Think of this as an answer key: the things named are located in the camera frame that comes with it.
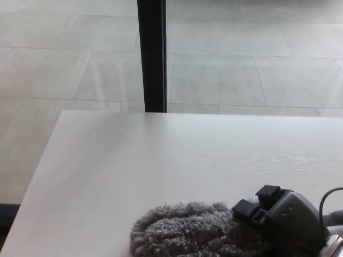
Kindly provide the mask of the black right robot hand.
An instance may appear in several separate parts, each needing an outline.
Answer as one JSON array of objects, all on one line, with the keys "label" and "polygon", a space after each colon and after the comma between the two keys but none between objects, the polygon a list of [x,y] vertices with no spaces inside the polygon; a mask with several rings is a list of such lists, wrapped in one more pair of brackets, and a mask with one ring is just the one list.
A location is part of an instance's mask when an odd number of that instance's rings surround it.
[{"label": "black right robot hand", "polygon": [[240,200],[234,216],[248,223],[274,246],[292,252],[317,255],[326,246],[319,211],[302,194],[279,186],[265,185],[258,203]]}]

